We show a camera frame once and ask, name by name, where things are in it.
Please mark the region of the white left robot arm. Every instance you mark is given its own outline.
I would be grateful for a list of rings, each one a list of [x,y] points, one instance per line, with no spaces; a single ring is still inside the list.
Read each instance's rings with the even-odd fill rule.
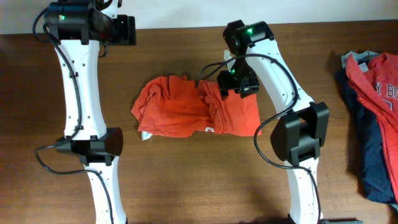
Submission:
[[[128,222],[118,181],[123,132],[106,126],[98,85],[98,60],[106,56],[100,48],[136,44],[135,18],[118,14],[122,3],[55,1],[41,13],[60,62],[66,105],[63,137],[52,147],[83,165],[78,173],[89,177],[97,223]]]

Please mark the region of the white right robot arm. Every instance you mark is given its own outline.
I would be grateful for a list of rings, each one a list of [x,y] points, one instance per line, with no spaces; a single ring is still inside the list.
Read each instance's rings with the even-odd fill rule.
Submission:
[[[290,223],[323,223],[317,185],[320,149],[325,143],[330,111],[324,102],[316,103],[298,84],[284,62],[271,28],[261,21],[246,25],[238,20],[223,31],[228,46],[224,55],[226,70],[217,76],[222,96],[230,91],[241,98],[264,87],[276,114],[255,130],[257,138],[271,121],[271,145],[279,163],[268,159],[254,140],[259,155],[270,165],[286,170],[290,190]]]

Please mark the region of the orange red t-shirt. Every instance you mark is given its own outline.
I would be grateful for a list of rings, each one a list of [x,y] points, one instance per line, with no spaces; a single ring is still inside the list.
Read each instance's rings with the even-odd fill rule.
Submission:
[[[260,125],[256,95],[245,98],[233,90],[222,96],[216,82],[175,75],[149,81],[131,113],[140,133],[188,138],[197,131],[253,136]]]

